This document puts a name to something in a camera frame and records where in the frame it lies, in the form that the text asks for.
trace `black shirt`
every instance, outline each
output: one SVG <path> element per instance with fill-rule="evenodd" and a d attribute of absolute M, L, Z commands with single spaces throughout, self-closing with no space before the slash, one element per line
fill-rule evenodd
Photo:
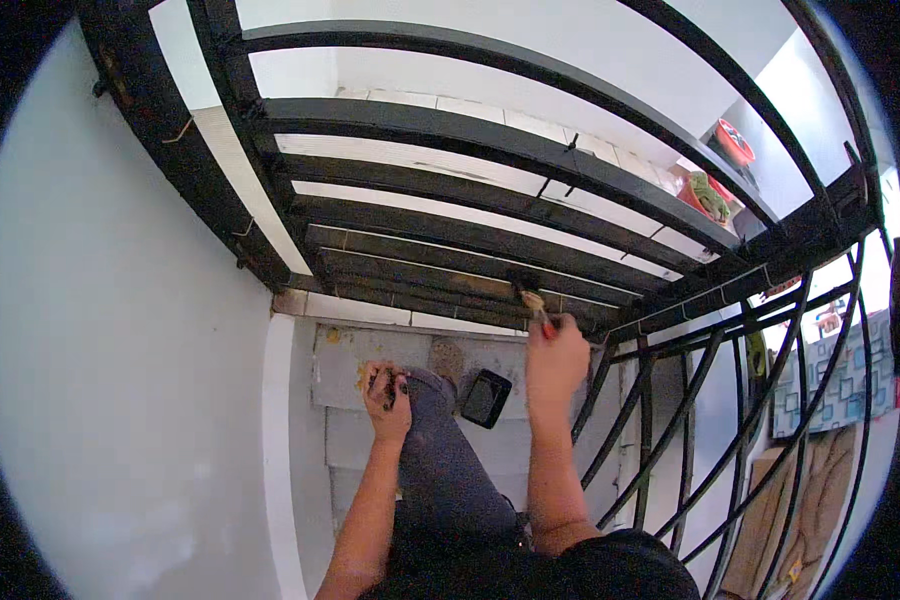
<path fill-rule="evenodd" d="M 361 599 L 700 599 L 677 557 L 652 535 L 633 529 L 586 539 L 558 557 L 506 540 L 489 547 L 459 540 L 436 547 L 420 533 L 395 535 L 390 556 L 386 579 Z"/>

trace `leg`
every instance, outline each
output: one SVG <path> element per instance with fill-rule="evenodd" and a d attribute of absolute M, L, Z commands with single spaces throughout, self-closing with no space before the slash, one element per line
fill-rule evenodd
<path fill-rule="evenodd" d="M 401 519 L 448 534 L 512 531 L 514 509 L 454 420 L 453 386 L 423 368 L 410 368 L 407 383 L 413 424 L 400 455 Z"/>

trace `hand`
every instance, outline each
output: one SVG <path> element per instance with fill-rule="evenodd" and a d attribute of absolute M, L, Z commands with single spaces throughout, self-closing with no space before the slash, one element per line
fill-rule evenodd
<path fill-rule="evenodd" d="M 377 441 L 403 444 L 413 420 L 407 394 L 407 375 L 403 369 L 389 361 L 368 361 L 360 390 Z M 392 406 L 391 390 L 395 398 Z"/>
<path fill-rule="evenodd" d="M 555 315 L 556 337 L 543 337 L 539 323 L 529 327 L 527 409 L 531 419 L 566 424 L 570 399 L 587 376 L 590 344 L 571 315 Z"/>

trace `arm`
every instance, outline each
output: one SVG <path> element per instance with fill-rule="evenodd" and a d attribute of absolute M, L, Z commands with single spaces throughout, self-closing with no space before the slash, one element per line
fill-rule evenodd
<path fill-rule="evenodd" d="M 570 401 L 587 376 L 590 348 L 576 320 L 559 317 L 555 339 L 530 327 L 527 346 L 529 450 L 528 510 L 533 542 L 543 554 L 557 556 L 577 542 L 597 538 L 590 524 L 584 489 L 573 465 Z"/>
<path fill-rule="evenodd" d="M 363 402 L 376 437 L 316 600 L 352 600 L 383 581 L 387 569 L 394 534 L 397 468 L 403 440 L 410 429 L 411 412 L 407 379 L 403 374 L 395 378 L 396 402 L 392 409 L 384 409 L 385 388 L 389 383 L 386 369 L 398 371 L 388 363 L 367 363 L 361 381 Z M 371 388 L 370 381 L 375 376 Z"/>

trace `black metal railing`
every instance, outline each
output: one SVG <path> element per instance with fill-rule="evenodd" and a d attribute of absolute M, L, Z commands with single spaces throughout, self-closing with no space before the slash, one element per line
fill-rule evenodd
<path fill-rule="evenodd" d="M 140 47 L 135 38 L 121 32 L 99 31 L 94 40 L 109 42 L 108 53 L 123 57 L 123 68 L 137 75 L 136 85 L 144 90 L 147 77 L 153 78 L 153 93 L 146 99 L 146 111 L 122 105 L 127 116 L 151 152 L 154 160 L 169 172 L 168 177 L 181 194 L 199 208 L 201 216 L 209 204 L 228 202 L 220 214 L 239 215 L 239 222 L 210 222 L 208 225 L 240 260 L 249 264 L 271 287 L 294 287 L 334 294 L 468 321 L 523 330 L 529 318 L 526 309 L 513 297 L 510 282 L 530 278 L 540 283 L 547 309 L 570 312 L 585 330 L 588 339 L 603 345 L 603 354 L 572 427 L 576 443 L 586 429 L 605 379 L 614 365 L 636 361 L 638 372 L 625 396 L 619 414 L 605 436 L 588 469 L 581 477 L 587 488 L 616 448 L 624 428 L 641 404 L 640 467 L 626 482 L 613 505 L 598 521 L 607 526 L 636 496 L 634 524 L 642 526 L 650 494 L 650 477 L 655 465 L 682 431 L 681 476 L 674 514 L 655 532 L 662 538 L 672 531 L 670 546 L 683 552 L 684 525 L 690 511 L 708 494 L 717 478 L 734 462 L 733 482 L 726 518 L 681 559 L 689 563 L 720 540 L 715 566 L 703 594 L 711 600 L 730 563 L 738 523 L 756 498 L 763 494 L 781 472 L 789 473 L 795 462 L 795 477 L 784 532 L 774 547 L 770 569 L 761 582 L 758 597 L 771 588 L 777 565 L 789 542 L 802 486 L 802 466 L 806 455 L 811 417 L 821 406 L 837 357 L 847 341 L 853 314 L 860 305 L 864 338 L 865 397 L 863 442 L 846 513 L 840 524 L 834 549 L 818 574 L 811 598 L 820 591 L 834 557 L 845 538 L 861 486 L 872 416 L 872 349 L 867 315 L 860 297 L 863 238 L 879 230 L 887 257 L 892 256 L 883 226 L 879 178 L 874 144 L 870 139 L 859 98 L 840 54 L 804 0 L 783 0 L 783 4 L 814 47 L 840 99 L 853 136 L 847 144 L 851 167 L 829 184 L 821 181 L 812 162 L 791 127 L 747 72 L 709 35 L 662 0 L 621 0 L 621 4 L 659 26 L 712 66 L 737 90 L 768 125 L 786 149 L 813 193 L 813 198 L 780 219 L 750 185 L 713 150 L 668 119 L 646 102 L 566 62 L 551 56 L 467 31 L 450 30 L 413 23 L 373 20 L 324 20 L 291 23 L 257 30 L 242 30 L 232 0 L 188 0 L 193 28 L 204 55 L 216 92 L 264 192 L 281 216 L 290 238 L 298 246 L 313 276 L 287 273 L 286 267 L 268 263 L 267 242 L 254 234 L 252 244 L 236 243 L 235 232 L 247 228 L 248 217 L 234 203 L 232 190 L 222 190 L 222 177 L 203 188 L 189 188 L 180 172 L 191 173 L 194 164 L 208 161 L 200 144 L 181 144 L 154 149 L 144 138 L 153 138 L 153 114 L 179 114 L 181 101 L 166 88 L 172 86 L 163 65 L 153 73 L 140 68 Z M 156 47 L 152 30 L 134 32 L 146 43 L 144 51 Z M 304 47 L 373 47 L 449 57 L 512 73 L 562 90 L 585 102 L 622 117 L 706 171 L 733 192 L 766 227 L 752 239 L 737 239 L 702 213 L 647 181 L 604 162 L 580 148 L 576 140 L 568 144 L 553 141 L 512 126 L 420 106 L 348 99 L 268 99 L 261 97 L 252 72 L 250 54 L 276 49 Z M 100 62 L 100 50 L 92 48 Z M 104 78 L 113 78 L 105 71 Z M 569 204 L 541 198 L 542 189 L 516 191 L 489 181 L 453 173 L 436 173 L 358 160 L 352 157 L 307 155 L 281 151 L 276 136 L 318 135 L 361 138 L 374 142 L 399 143 L 454 153 L 483 162 L 504 164 L 532 174 L 547 183 L 556 181 L 595 194 L 608 202 L 634 210 L 671 228 L 703 246 L 719 258 L 703 264 L 698 259 L 609 222 Z M 668 279 L 530 235 L 506 231 L 484 222 L 372 204 L 346 198 L 308 196 L 299 193 L 295 182 L 352 186 L 439 201 L 447 205 L 482 210 L 563 234 L 596 242 L 627 256 L 661 267 Z M 854 258 L 848 254 L 857 244 Z M 835 286 L 814 298 L 810 287 L 814 271 L 846 254 L 851 281 Z M 795 276 L 798 287 L 751 307 L 747 298 L 774 288 Z M 804 341 L 800 327 L 804 314 L 849 295 L 849 306 L 836 339 L 826 371 L 816 391 L 810 395 L 804 373 Z M 647 344 L 646 336 L 673 326 L 690 324 L 713 311 L 740 304 L 739 315 L 672 338 Z M 771 365 L 765 387 L 749 397 L 748 381 L 742 368 L 742 338 L 789 322 L 779 354 Z M 619 352 L 618 345 L 643 340 L 631 352 Z M 736 378 L 737 430 L 699 485 L 694 488 L 694 406 L 696 397 L 722 344 L 731 344 Z M 775 384 L 796 344 L 800 363 L 800 421 L 787 438 L 779 457 L 766 475 L 745 494 L 748 446 L 766 413 Z M 686 357 L 704 350 L 692 377 L 687 377 Z M 683 396 L 656 445 L 652 444 L 653 398 L 650 381 L 655 365 L 664 358 L 683 361 Z"/>

